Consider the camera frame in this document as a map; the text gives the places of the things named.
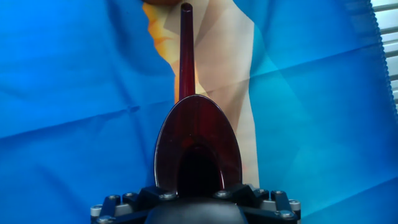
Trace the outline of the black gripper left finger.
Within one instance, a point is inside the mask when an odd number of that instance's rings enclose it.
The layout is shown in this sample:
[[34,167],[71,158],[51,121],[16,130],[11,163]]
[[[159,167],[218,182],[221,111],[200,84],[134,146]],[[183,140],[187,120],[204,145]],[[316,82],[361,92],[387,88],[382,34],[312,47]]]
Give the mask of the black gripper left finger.
[[139,193],[109,195],[102,204],[90,208],[91,224],[145,224],[150,213],[167,202],[178,199],[176,192],[156,186],[145,187]]

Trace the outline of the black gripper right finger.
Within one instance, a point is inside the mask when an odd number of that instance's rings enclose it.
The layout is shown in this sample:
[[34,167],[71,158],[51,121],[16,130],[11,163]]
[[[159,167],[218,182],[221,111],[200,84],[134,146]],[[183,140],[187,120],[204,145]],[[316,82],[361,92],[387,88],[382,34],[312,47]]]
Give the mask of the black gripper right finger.
[[300,224],[301,203],[289,199],[283,190],[256,189],[249,184],[236,184],[217,191],[213,198],[237,206],[244,223]]

